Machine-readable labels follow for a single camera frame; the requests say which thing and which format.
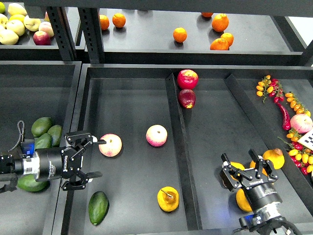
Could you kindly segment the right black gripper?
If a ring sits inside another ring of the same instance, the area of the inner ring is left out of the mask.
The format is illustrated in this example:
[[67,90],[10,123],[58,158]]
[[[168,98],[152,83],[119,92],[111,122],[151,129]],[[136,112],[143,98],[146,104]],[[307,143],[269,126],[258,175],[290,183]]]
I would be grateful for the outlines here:
[[282,198],[271,183],[278,180],[278,173],[272,161],[263,159],[253,149],[250,149],[248,153],[254,162],[254,166],[250,167],[249,170],[251,170],[252,176],[256,180],[249,181],[249,174],[233,166],[225,153],[221,155],[223,164],[220,177],[224,186],[229,191],[234,191],[238,187],[241,187],[243,181],[243,191],[247,197],[247,201],[252,211],[257,213],[268,204],[282,203]]

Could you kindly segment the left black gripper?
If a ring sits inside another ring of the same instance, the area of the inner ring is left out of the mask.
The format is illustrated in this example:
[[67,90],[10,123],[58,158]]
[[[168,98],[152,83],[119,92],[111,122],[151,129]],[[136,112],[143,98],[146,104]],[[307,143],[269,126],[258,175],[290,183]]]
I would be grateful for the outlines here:
[[83,173],[83,153],[93,144],[104,144],[89,132],[70,132],[65,134],[66,147],[42,148],[35,150],[35,157],[39,159],[39,173],[37,182],[68,179],[75,175],[79,180],[65,181],[61,185],[63,191],[83,190],[92,179],[102,177],[100,171]]

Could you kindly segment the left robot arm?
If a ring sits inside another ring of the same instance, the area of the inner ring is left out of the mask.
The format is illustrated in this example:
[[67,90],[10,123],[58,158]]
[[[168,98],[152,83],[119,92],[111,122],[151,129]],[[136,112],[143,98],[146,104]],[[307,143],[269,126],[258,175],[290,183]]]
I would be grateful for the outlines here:
[[19,139],[16,145],[0,154],[0,180],[4,182],[1,192],[14,191],[18,178],[32,174],[35,181],[64,179],[62,190],[82,190],[93,178],[102,176],[99,171],[84,173],[83,153],[93,144],[106,144],[105,140],[85,131],[65,134],[64,147],[34,148],[33,140],[24,139],[25,124],[17,124]]

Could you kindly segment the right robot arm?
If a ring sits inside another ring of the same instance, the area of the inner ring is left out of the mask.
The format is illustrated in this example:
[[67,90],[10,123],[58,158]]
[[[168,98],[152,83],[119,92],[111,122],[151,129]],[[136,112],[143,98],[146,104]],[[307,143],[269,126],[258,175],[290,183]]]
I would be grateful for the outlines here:
[[224,186],[229,191],[241,188],[253,211],[252,215],[239,219],[241,228],[233,233],[248,230],[270,235],[282,229],[285,234],[300,235],[299,229],[278,211],[277,205],[282,203],[282,199],[273,185],[278,174],[272,161],[263,159],[253,149],[249,150],[249,155],[255,161],[255,167],[244,170],[233,166],[225,153],[221,155],[223,165],[220,176]]

